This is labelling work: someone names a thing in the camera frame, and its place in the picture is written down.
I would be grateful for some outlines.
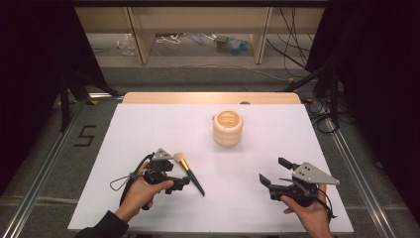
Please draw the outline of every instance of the brush bristles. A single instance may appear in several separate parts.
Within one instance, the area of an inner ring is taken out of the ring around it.
[[[183,154],[176,153],[175,155],[173,155],[173,159],[176,160],[177,162],[180,162],[183,159]]]

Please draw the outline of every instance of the cable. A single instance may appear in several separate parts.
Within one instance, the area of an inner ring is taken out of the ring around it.
[[[306,64],[306,62],[307,62],[307,58],[306,58],[306,56],[305,56],[305,54],[303,53],[303,51],[301,50],[301,48],[300,48],[300,46],[299,46],[299,42],[297,41],[297,34],[296,34],[296,26],[295,26],[295,24],[294,24],[294,20],[295,20],[295,14],[296,14],[296,8],[292,8],[292,10],[291,10],[291,19],[292,19],[292,22],[291,22],[291,27],[289,27],[289,25],[288,25],[288,23],[287,23],[287,20],[286,20],[286,18],[284,17],[284,14],[283,14],[283,11],[281,10],[281,8],[279,8],[279,10],[280,10],[280,13],[281,13],[281,16],[282,16],[282,18],[283,18],[283,20],[284,20],[284,23],[286,24],[286,27],[287,27],[287,29],[288,29],[288,31],[289,31],[289,39],[288,39],[288,41],[287,41],[287,45],[289,45],[289,41],[290,41],[290,37],[292,37],[293,38],[293,40],[294,40],[294,42],[296,43],[296,46],[298,47],[298,49],[299,49],[299,54],[300,54],[300,57],[302,58],[302,61],[303,61],[303,63],[305,63]]]
[[[305,67],[305,65],[303,65],[302,63],[296,61],[295,59],[293,59],[292,57],[288,56],[286,53],[282,52],[281,50],[279,50],[278,48],[276,48],[270,41],[269,39],[266,39],[266,41],[274,48],[275,51],[277,51],[278,53],[284,55],[286,58],[288,58],[289,60],[292,60],[294,63],[296,63],[297,65],[301,66],[302,68]]]
[[[181,41],[178,39],[179,35],[170,35],[171,40],[168,40],[163,35],[160,35],[161,39],[157,40],[157,43],[163,43],[164,41],[172,43],[172,44],[181,44]]]
[[[289,36],[289,38],[288,38],[288,40],[287,40],[287,45],[286,45],[286,48],[284,49],[284,51],[285,52],[287,52],[287,47],[289,46],[289,42],[290,41],[290,36]],[[284,66],[284,69],[286,69],[286,71],[288,72],[288,73],[290,73],[290,75],[293,75],[293,76],[295,76],[295,77],[302,77],[302,76],[300,76],[300,75],[296,75],[296,74],[294,74],[294,73],[292,73],[292,72],[290,72],[288,69],[287,69],[287,66],[286,66],[286,60],[284,59],[284,61],[283,61],[283,66]]]
[[[283,43],[288,44],[284,39],[281,38],[280,34],[277,34],[277,36]],[[298,46],[294,46],[294,45],[291,45],[291,44],[289,44],[289,46],[293,47],[293,48],[301,49],[302,51],[305,51],[305,52],[310,52],[309,50],[304,49],[304,48],[299,48]]]
[[[150,155],[147,155],[147,156],[145,156],[141,161],[140,161],[140,163],[139,163],[139,165],[136,167],[136,169],[132,172],[132,173],[129,173],[127,176],[125,176],[125,177],[121,177],[121,178],[117,178],[117,179],[115,179],[115,180],[112,180],[110,183],[109,183],[109,186],[113,189],[113,190],[115,190],[115,191],[118,191],[119,189],[121,189],[121,187],[123,187],[126,183],[127,183],[127,181],[129,180],[129,179],[136,179],[136,178],[138,178],[138,177],[141,177],[141,176],[137,176],[137,173],[139,172],[139,170],[140,170],[140,168],[142,167],[142,165],[143,165],[143,163],[146,161],[146,160],[150,160],[153,156],[155,155],[155,152],[153,152],[153,153],[151,153]],[[116,181],[119,181],[119,180],[121,180],[121,179],[126,179],[119,187],[117,187],[117,188],[115,188],[113,185],[112,185],[112,183],[114,183],[114,182],[116,182]]]
[[[333,204],[331,203],[330,197],[327,195],[327,193],[321,189],[318,188],[318,191],[321,191],[322,193],[324,193],[325,197],[327,198],[328,202],[330,203],[330,206],[328,206],[324,201],[322,201],[321,199],[319,199],[317,196],[312,195],[315,200],[317,200],[322,206],[325,207],[325,209],[327,210],[327,215],[328,215],[328,222],[331,221],[332,218],[336,218],[337,216],[335,216],[333,214]]]
[[[155,47],[152,46],[152,49],[157,53],[158,56],[162,57],[163,60],[165,60],[164,56],[162,56]],[[165,65],[169,66],[169,67],[175,67],[175,68],[177,68],[177,67],[206,67],[206,66],[239,67],[239,68],[243,68],[243,69],[246,69],[246,70],[249,70],[249,71],[252,71],[252,72],[256,72],[256,73],[260,73],[260,74],[272,77],[272,78],[277,79],[277,80],[287,81],[287,79],[285,79],[285,78],[276,77],[276,76],[273,76],[269,73],[254,70],[254,69],[251,69],[251,68],[247,68],[247,67],[244,67],[244,66],[241,66],[241,65],[238,65],[238,64],[224,65],[224,64],[216,64],[216,63],[207,63],[207,64],[199,64],[199,65],[178,65],[178,66],[175,66],[175,65],[171,65],[169,63],[165,63]]]
[[[336,125],[336,123],[334,122],[334,120],[331,120],[332,124],[334,125],[334,128],[332,130],[326,131],[321,129],[320,124],[321,122],[331,119],[331,113],[327,113],[325,112],[325,106],[324,103],[322,102],[322,100],[320,99],[316,99],[316,101],[319,103],[320,108],[318,111],[313,111],[310,105],[307,104],[313,104],[313,101],[315,99],[305,99],[303,100],[303,103],[305,104],[305,108],[307,109],[308,113],[309,113],[309,118],[311,121],[316,120],[315,122],[312,122],[312,126],[317,127],[317,130],[321,133],[324,134],[329,134],[329,133],[334,133],[336,132],[340,127],[338,125]]]

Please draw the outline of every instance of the white tabletop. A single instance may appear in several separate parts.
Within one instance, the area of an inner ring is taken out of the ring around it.
[[[235,110],[244,120],[241,142],[222,148],[213,141],[212,117]],[[304,232],[285,205],[269,198],[259,174],[275,184],[287,183],[291,171],[277,163],[278,157],[302,164],[309,162],[330,173],[303,105],[238,104],[120,104],[118,105],[95,165],[79,199],[68,229],[94,226],[106,210],[115,211],[123,189],[109,182],[132,172],[140,160],[163,148],[183,153],[203,186],[203,197],[191,182],[182,191],[161,192],[149,211],[130,222],[131,231],[142,233],[274,234]],[[175,161],[171,177],[185,171]],[[332,232],[350,233],[353,227],[333,185],[327,193],[338,217]]]

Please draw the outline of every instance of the sleeve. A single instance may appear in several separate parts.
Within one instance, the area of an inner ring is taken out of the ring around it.
[[[107,211],[105,216],[94,227],[86,227],[74,238],[117,238],[122,237],[129,225],[120,220],[113,212]]]

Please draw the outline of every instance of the hand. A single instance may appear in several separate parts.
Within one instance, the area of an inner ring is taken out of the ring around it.
[[[154,195],[171,186],[173,186],[172,180],[166,180],[158,184],[148,184],[143,177],[138,177],[131,185],[121,206],[115,211],[115,215],[128,223],[135,215],[139,214],[144,205],[147,204],[148,207],[152,207]]]
[[[327,190],[325,184],[319,184],[318,188],[324,192]],[[320,200],[325,202],[324,193],[318,191],[317,196]],[[327,211],[319,202],[315,201],[310,206],[303,207],[297,204],[295,200],[285,195],[283,195],[280,200],[288,206],[288,208],[284,210],[284,213],[296,213],[303,227],[311,237],[333,237],[330,231]]]

